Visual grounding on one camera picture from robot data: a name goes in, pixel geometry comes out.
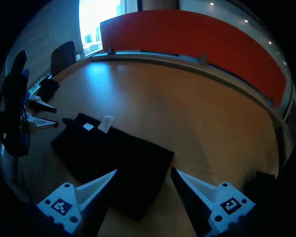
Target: wall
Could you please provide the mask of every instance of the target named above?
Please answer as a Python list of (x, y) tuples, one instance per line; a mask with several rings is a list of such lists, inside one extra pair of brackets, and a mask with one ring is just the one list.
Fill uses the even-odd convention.
[(142, 0), (143, 10), (177, 9), (176, 0)]
[(279, 107), (285, 76), (252, 38), (218, 19), (180, 10), (141, 11), (101, 23), (103, 49), (182, 54), (208, 61), (243, 78)]
[(16, 55), (26, 50), (30, 89), (49, 70), (52, 52), (67, 41), (75, 43), (77, 53), (82, 51), (79, 0), (53, 0), (33, 17), (15, 41), (6, 59), (6, 73), (10, 72)]

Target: black office chair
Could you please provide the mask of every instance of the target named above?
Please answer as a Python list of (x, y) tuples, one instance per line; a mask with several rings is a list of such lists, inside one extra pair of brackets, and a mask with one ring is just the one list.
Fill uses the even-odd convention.
[[(55, 77), (66, 68), (76, 63), (76, 50), (75, 44), (72, 41), (68, 41), (54, 50), (51, 57), (51, 75)], [(48, 102), (56, 90), (59, 88), (58, 82), (50, 79), (44, 79), (41, 81), (37, 95), (41, 97), (42, 101)]]
[(66, 68), (76, 63), (76, 50), (75, 44), (72, 41), (68, 41), (59, 46), (52, 53), (51, 59), (51, 75), (56, 76)]

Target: black object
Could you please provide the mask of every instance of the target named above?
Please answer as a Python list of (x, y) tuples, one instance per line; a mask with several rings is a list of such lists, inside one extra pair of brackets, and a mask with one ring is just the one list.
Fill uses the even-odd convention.
[[(39, 86), (41, 87), (37, 92), (37, 96), (41, 97), (41, 100), (47, 103), (55, 94), (56, 90), (58, 90), (59, 83), (52, 79), (44, 79), (40, 82)], [(41, 108), (34, 107), (34, 109), (36, 111), (39, 111)]]
[(0, 92), (0, 108), (3, 101), (5, 109), (3, 112), (0, 110), (0, 141), (8, 153), (16, 157), (27, 155), (30, 145), (29, 127), (24, 109), (29, 75), (28, 70), (23, 71), (26, 60), (27, 52), (21, 51), (16, 56)]
[[(51, 75), (55, 77), (60, 72), (64, 71), (66, 68), (76, 63), (76, 50), (75, 44), (72, 41), (68, 41), (63, 45), (59, 46), (54, 50), (51, 57)], [(40, 89), (38, 90), (37, 95), (41, 97), (42, 101), (47, 103), (56, 90), (59, 88), (59, 83), (45, 78), (39, 84)], [(34, 110), (37, 112), (41, 110), (39, 107), (35, 107)]]
[(110, 47), (107, 49), (107, 54), (108, 54), (108, 55), (114, 55), (114, 54), (116, 54), (116, 51), (114, 50), (113, 46), (110, 46)]
[(72, 41), (68, 41), (59, 46), (52, 53), (51, 58), (51, 75), (56, 76), (66, 68), (76, 63), (76, 50), (75, 44)]
[[(84, 184), (118, 169), (111, 206), (140, 220), (160, 190), (174, 153), (115, 128), (105, 134), (97, 128), (100, 121), (82, 113), (63, 122), (67, 127), (52, 147), (69, 171)], [(94, 128), (86, 130), (86, 123)]]
[(180, 199), (185, 207), (186, 213), (189, 216), (196, 235), (206, 235), (212, 230), (208, 223), (208, 219), (212, 211), (187, 185), (174, 167), (171, 169), (171, 178), (180, 195)]

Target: orange partition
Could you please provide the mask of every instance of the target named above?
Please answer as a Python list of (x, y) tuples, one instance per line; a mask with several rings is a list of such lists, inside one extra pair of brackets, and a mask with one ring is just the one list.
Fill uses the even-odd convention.
[(208, 61), (243, 78), (279, 107), (285, 76), (251, 37), (213, 17), (181, 10), (140, 11), (101, 23), (103, 49), (182, 54)]

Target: white wall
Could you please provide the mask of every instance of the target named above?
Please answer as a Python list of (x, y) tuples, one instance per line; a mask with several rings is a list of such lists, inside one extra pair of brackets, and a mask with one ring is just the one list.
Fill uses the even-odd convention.
[(67, 41), (75, 43), (76, 52), (81, 52), (79, 28), (79, 0), (53, 0), (43, 7), (21, 32), (7, 57), (9, 73), (16, 55), (26, 50), (28, 59), (25, 68), (30, 70), (30, 89), (51, 66), (52, 52)]

